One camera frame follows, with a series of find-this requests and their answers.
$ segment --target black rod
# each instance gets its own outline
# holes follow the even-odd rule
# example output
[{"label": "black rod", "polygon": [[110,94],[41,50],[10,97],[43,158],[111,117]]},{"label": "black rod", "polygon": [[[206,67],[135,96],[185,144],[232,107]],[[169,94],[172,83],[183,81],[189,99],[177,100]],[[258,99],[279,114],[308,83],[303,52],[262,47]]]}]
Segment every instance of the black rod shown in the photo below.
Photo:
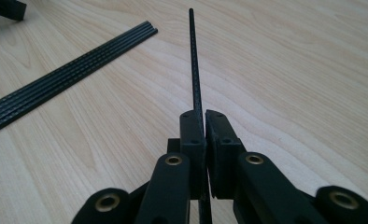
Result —
[{"label": "black rod", "polygon": [[202,97],[201,97],[201,80],[199,78],[198,68],[198,52],[196,49],[196,33],[195,33],[195,19],[193,17],[193,9],[190,8],[190,40],[191,40],[191,70],[192,70],[192,96],[193,109],[199,119],[200,129],[205,135],[203,111],[202,111]]},{"label": "black rod", "polygon": [[[136,26],[135,28],[127,31],[126,33],[124,33],[123,35],[118,36],[117,38],[114,38],[108,42],[106,42],[103,46],[100,46],[99,48],[93,49],[92,51],[82,55],[79,58],[76,58],[75,60],[71,61],[70,63],[65,64],[64,66],[50,72],[49,74],[43,76],[42,78],[39,78],[35,81],[33,81],[32,83],[29,83],[28,85],[20,88],[17,91],[12,92],[11,94],[3,97],[0,99],[0,114],[1,114],[1,110],[2,108],[5,109],[9,109],[10,106],[9,105],[13,105],[13,102],[15,102],[16,104],[24,99],[26,99],[26,97],[23,96],[28,96],[31,94],[35,94],[35,91],[40,90],[41,86],[42,89],[48,87],[48,86],[52,86],[55,82],[58,82],[64,78],[68,78],[70,76],[73,76],[76,72],[78,72],[78,68],[77,66],[73,66],[73,63],[78,63],[78,61],[83,61],[84,64],[88,64],[91,62],[94,62],[94,58],[95,57],[99,57],[102,56],[103,52],[102,51],[106,51],[108,49],[114,49],[115,47],[120,47],[122,46],[124,43],[122,43],[122,41],[124,41],[125,39],[130,39],[132,37],[132,35],[145,30],[145,29],[153,29],[151,24],[148,21],[145,21],[143,23],[141,23],[140,25]],[[89,54],[95,54],[94,57],[86,57]]]},{"label": "black rod", "polygon": [[[157,32],[158,30],[152,28],[149,22],[143,22],[132,30],[0,99],[0,105],[2,105],[0,110],[5,111],[4,116],[0,116],[0,129],[65,91]],[[49,88],[48,91],[43,91],[44,85],[48,86],[49,82],[52,83],[53,89]],[[39,94],[33,95],[32,91],[39,92]],[[16,104],[15,100],[11,100],[14,97],[25,100],[20,100],[20,103]]]},{"label": "black rod", "polygon": [[[192,96],[193,96],[193,110],[198,118],[199,128],[202,135],[205,136],[203,111],[202,111],[202,97],[201,97],[201,81],[199,78],[198,55],[196,49],[196,33],[195,33],[195,19],[193,17],[193,9],[190,8],[190,40],[191,40],[191,70],[192,70]],[[203,174],[203,192],[201,199],[198,200],[199,223],[212,224],[210,193],[208,184],[207,169]]]},{"label": "black rod", "polygon": [[102,63],[103,61],[108,60],[112,54],[117,53],[117,51],[119,51],[121,48],[124,48],[128,43],[136,41],[143,35],[146,35],[152,31],[153,28],[149,27],[145,31],[140,29],[131,35],[126,35],[120,39],[120,42],[117,42],[116,44],[112,43],[106,46],[105,49],[95,51],[97,54],[94,54],[94,57],[83,58],[83,64],[85,64],[84,66],[67,66],[66,69],[59,70],[58,72],[55,72],[55,70],[53,73],[56,76],[40,78],[45,79],[45,81],[38,82],[35,85],[31,83],[30,85],[24,87],[24,90],[21,92],[21,94],[17,94],[15,97],[10,97],[0,103],[0,119],[8,116],[18,108],[29,104],[29,102],[32,102],[37,98],[56,90],[66,81],[69,81],[75,77],[80,77],[83,73],[90,69],[90,65]]}]

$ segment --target black plastic part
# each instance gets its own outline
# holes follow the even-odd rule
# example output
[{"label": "black plastic part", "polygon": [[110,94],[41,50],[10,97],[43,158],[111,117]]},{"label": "black plastic part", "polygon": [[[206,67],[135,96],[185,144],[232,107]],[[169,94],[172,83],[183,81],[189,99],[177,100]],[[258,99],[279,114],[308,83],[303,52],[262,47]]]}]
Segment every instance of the black plastic part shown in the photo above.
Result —
[{"label": "black plastic part", "polygon": [[312,205],[315,204],[315,197],[313,197],[313,196],[311,196],[311,195],[309,195],[309,194],[307,194],[307,193],[305,193],[305,192],[303,192],[301,190],[300,190],[300,192],[303,194],[303,196],[308,200],[308,202],[310,204],[312,204]]},{"label": "black plastic part", "polygon": [[180,139],[179,138],[167,139],[167,153],[169,152],[180,152]]},{"label": "black plastic part", "polygon": [[149,181],[135,223],[188,223],[189,184],[188,157],[182,153],[167,153],[161,156]]},{"label": "black plastic part", "polygon": [[242,153],[236,174],[262,223],[327,223],[266,156]]},{"label": "black plastic part", "polygon": [[22,21],[27,5],[15,0],[0,0],[0,16]]},{"label": "black plastic part", "polygon": [[256,210],[249,201],[234,200],[234,215],[238,224],[261,224]]},{"label": "black plastic part", "polygon": [[246,150],[225,115],[207,110],[205,120],[211,193],[218,199],[233,199],[237,157]]},{"label": "black plastic part", "polygon": [[368,202],[348,189],[336,186],[320,188],[315,206],[330,223],[368,223]]},{"label": "black plastic part", "polygon": [[129,195],[122,189],[103,189],[94,193],[82,206],[77,215],[74,217],[73,224],[89,224],[89,223],[103,223],[103,224],[118,224],[124,223],[126,211],[129,206]]},{"label": "black plastic part", "polygon": [[145,21],[104,45],[0,99],[0,129],[65,91],[158,32]]},{"label": "black plastic part", "polygon": [[191,199],[198,200],[204,192],[202,183],[206,172],[206,147],[194,110],[180,116],[180,151],[191,160]]},{"label": "black plastic part", "polygon": [[129,208],[127,209],[123,223],[134,223],[148,186],[149,182],[129,194]]}]

